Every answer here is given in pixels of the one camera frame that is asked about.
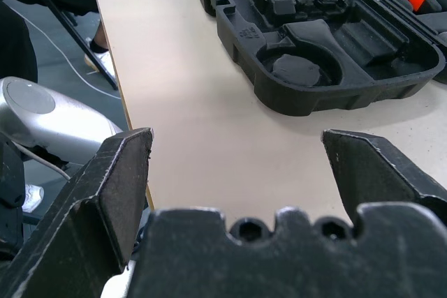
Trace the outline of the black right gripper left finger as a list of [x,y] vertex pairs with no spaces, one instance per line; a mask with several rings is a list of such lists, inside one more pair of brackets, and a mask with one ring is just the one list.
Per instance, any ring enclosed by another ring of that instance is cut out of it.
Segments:
[[133,252],[152,141],[151,128],[139,128],[103,142],[2,271],[2,297],[101,296]]

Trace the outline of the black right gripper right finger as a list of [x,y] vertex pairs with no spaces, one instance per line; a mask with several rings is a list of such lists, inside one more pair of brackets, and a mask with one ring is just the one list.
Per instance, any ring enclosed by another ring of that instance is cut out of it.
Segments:
[[446,189],[384,137],[324,130],[321,141],[349,218],[368,202],[412,202],[446,223]]

